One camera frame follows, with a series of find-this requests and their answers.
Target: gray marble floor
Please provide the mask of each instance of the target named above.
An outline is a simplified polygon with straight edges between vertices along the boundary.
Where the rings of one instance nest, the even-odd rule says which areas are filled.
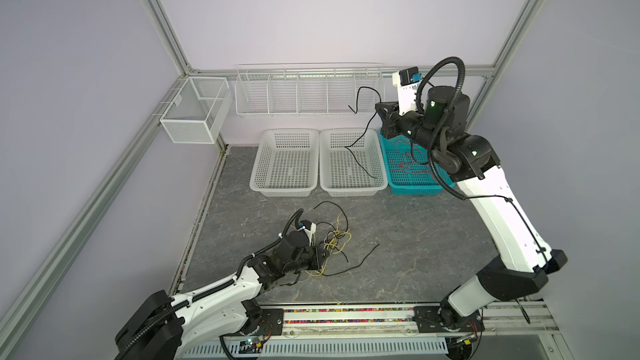
[[[359,263],[360,268],[332,277],[302,273],[294,286],[263,293],[261,304],[290,302],[440,301],[497,255],[491,236],[468,201],[441,192],[434,196],[395,196],[389,189],[369,197],[331,198],[318,184],[308,197],[265,197],[249,188],[257,148],[232,147],[202,227],[185,290],[233,273],[240,260],[272,242],[290,214],[304,208],[302,219],[334,223],[341,205],[353,238],[345,252],[331,256],[326,272]],[[318,236],[330,227],[321,224]],[[293,276],[286,281],[293,282]]]

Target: teal plastic basket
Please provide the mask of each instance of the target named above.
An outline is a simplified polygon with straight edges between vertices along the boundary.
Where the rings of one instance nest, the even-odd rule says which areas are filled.
[[[442,187],[431,177],[429,166],[418,164],[412,160],[411,146],[407,138],[400,135],[387,140],[380,135],[380,131],[378,131],[378,136],[391,193],[394,195],[435,195],[442,190]],[[413,154],[418,161],[425,162],[427,160],[427,150],[421,146],[414,145]],[[438,165],[436,167],[444,182],[452,188],[455,187],[456,183],[451,182],[447,172]]]

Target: white plastic basket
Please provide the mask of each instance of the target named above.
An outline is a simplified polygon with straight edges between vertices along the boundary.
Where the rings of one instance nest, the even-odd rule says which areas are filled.
[[[175,143],[216,143],[233,97],[226,78],[188,77],[160,122]]]
[[[345,148],[362,132],[363,128],[345,128],[320,133],[320,186],[329,196],[372,196],[387,187],[385,163],[375,131],[368,129],[349,148],[353,155]]]
[[[359,88],[372,87],[385,100],[380,65],[350,68],[291,69],[270,71],[238,66],[236,113],[243,117],[339,116],[352,114]],[[312,67],[311,64],[299,65]],[[380,100],[370,89],[362,90],[358,112],[374,112]]]
[[[316,130],[267,130],[253,163],[252,190],[265,196],[309,196],[318,183]]]

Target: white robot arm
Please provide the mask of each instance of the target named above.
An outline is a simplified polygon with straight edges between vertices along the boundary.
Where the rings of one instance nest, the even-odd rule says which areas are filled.
[[[430,88],[423,106],[422,89],[439,68],[451,63],[458,67],[458,83]],[[514,300],[538,292],[548,282],[547,275],[567,260],[564,252],[551,249],[527,218],[489,142],[465,132],[470,100],[461,93],[462,61],[450,57],[420,77],[417,68],[394,75],[399,101],[376,105],[383,121],[381,134],[387,139],[398,135],[409,139],[412,156],[414,144],[428,150],[425,164],[437,182],[457,198],[471,200],[499,253],[448,294],[437,312],[416,313],[413,318],[446,331],[459,331],[469,317],[479,317],[478,309],[495,300]],[[436,164],[449,173],[461,192],[442,180]],[[226,334],[256,335],[262,310],[254,298],[287,273],[321,269],[329,256],[323,244],[312,245],[315,224],[300,221],[301,214],[302,209],[289,218],[276,241],[245,257],[235,274],[173,297],[164,291],[149,296],[116,336],[120,349],[116,360],[172,360]]]

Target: yellow wire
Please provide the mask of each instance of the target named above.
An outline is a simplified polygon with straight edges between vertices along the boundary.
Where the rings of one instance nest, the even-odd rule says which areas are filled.
[[[328,243],[324,244],[324,248],[328,249],[328,250],[331,250],[332,254],[338,254],[338,253],[342,252],[344,250],[344,247],[347,246],[347,244],[349,243],[349,241],[353,237],[350,232],[341,231],[340,230],[340,216],[341,215],[342,215],[342,212],[340,212],[340,214],[338,214],[338,218],[337,218],[336,224],[335,224],[335,231],[334,231],[332,239]],[[340,239],[342,239],[343,237],[347,236],[347,235],[349,236],[349,239],[347,239],[347,242],[345,242],[342,245],[340,250],[335,251],[336,249],[338,249],[338,241]],[[329,261],[329,259],[324,261],[324,265],[323,265],[323,267],[322,267],[322,269],[320,271],[317,271],[317,270],[314,271],[316,274],[312,274],[308,270],[305,270],[305,272],[307,274],[309,274],[310,276],[312,276],[312,277],[319,277],[319,276],[324,274],[324,270],[326,269],[326,264],[327,264],[328,261]]]

